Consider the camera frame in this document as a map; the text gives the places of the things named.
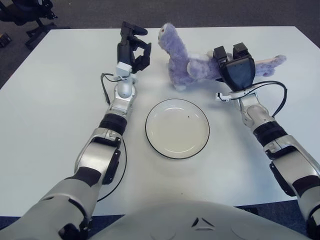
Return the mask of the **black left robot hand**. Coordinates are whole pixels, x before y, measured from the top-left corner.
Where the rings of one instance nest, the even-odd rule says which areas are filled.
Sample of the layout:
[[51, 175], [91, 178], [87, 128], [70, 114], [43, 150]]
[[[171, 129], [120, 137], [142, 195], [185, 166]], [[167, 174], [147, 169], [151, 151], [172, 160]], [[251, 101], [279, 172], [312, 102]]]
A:
[[[146, 36], [148, 31], [140, 26], [122, 22], [120, 29], [121, 40], [117, 44], [117, 62], [122, 62], [132, 67], [132, 73], [143, 71], [150, 65], [151, 43], [146, 43], [137, 36]], [[143, 55], [135, 58], [134, 52], [143, 50]]]

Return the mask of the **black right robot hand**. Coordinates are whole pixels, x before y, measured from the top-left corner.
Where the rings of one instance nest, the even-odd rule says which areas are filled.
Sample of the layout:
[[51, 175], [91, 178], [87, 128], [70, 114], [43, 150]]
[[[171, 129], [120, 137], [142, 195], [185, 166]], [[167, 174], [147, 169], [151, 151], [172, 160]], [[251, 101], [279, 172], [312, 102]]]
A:
[[232, 60], [228, 60], [223, 46], [214, 49], [213, 57], [224, 83], [233, 91], [245, 90], [253, 84], [256, 75], [255, 61], [243, 42], [233, 46]]

